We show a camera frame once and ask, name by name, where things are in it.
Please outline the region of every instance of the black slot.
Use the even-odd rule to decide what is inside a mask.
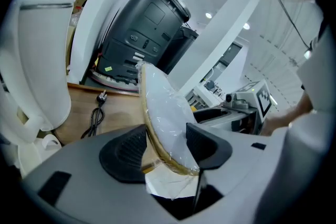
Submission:
[[[194,117],[197,123],[201,123],[207,120],[213,120],[217,117],[228,114],[227,111],[222,110],[221,108],[205,109],[198,110],[194,112]]]
[[[54,206],[61,195],[64,187],[68,183],[71,175],[65,172],[56,171],[48,179],[48,181],[43,185],[43,187],[38,192],[44,201]]]
[[[151,195],[164,209],[166,209],[178,220],[188,218],[198,212],[201,212],[224,197],[215,187],[208,184],[201,190],[198,203],[195,208],[193,208],[194,196],[172,200],[153,194]]]
[[[167,41],[169,41],[171,38],[170,38],[170,36],[168,36],[166,33],[163,33],[162,35],[161,35],[161,37],[163,37],[165,40],[167,40]]]
[[[136,74],[136,72],[132,71],[132,70],[127,70],[127,73],[129,73],[129,74]]]
[[[265,147],[266,147],[265,144],[261,144],[261,143],[253,143],[251,146],[252,146],[252,147],[255,147],[255,148],[259,149],[259,150],[262,150],[262,151],[263,151],[263,150],[265,149]]]
[[[137,63],[129,61],[129,60],[125,60],[124,65],[128,66],[128,67],[131,67],[131,68],[135,68],[135,66],[137,65]]]
[[[145,48],[147,47],[148,43],[149,43],[149,40],[147,39],[147,40],[145,41],[145,44],[142,46],[142,48],[145,49]]]
[[[126,76],[123,76],[123,75],[116,75],[116,78],[129,79],[129,77],[126,77]]]

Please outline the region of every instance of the white sleeve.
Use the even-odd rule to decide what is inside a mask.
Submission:
[[[297,74],[315,110],[336,111],[336,43],[329,26]]]

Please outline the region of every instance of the clear plastic bag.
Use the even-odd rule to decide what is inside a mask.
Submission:
[[[154,65],[141,61],[136,67],[145,123],[153,148],[171,171],[180,175],[198,175],[199,167],[186,143],[186,124],[196,123],[187,100]]]
[[[82,11],[71,14],[71,18],[70,18],[70,26],[74,26],[77,27],[78,21],[79,21],[79,17],[82,14]]]

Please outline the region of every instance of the white machine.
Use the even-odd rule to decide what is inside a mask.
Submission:
[[[267,83],[261,80],[227,94],[222,106],[201,109],[194,115],[198,123],[206,126],[257,135],[271,106]]]
[[[215,106],[220,105],[223,102],[223,100],[219,96],[207,90],[204,87],[203,83],[199,83],[193,89],[193,97],[190,101],[190,105],[194,105],[193,103],[198,102],[205,103],[205,105],[208,106],[209,108],[213,108]]]
[[[71,100],[65,77],[65,41],[75,0],[14,0],[1,29],[1,145],[21,176],[61,148],[48,134],[68,117]],[[20,108],[28,117],[23,124]]]

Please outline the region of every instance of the black machine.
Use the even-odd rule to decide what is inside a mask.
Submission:
[[[137,79],[135,65],[157,65],[190,12],[181,0],[129,0],[102,44],[96,71],[117,81]]]
[[[169,74],[197,37],[198,33],[181,26],[157,63],[157,68]]]

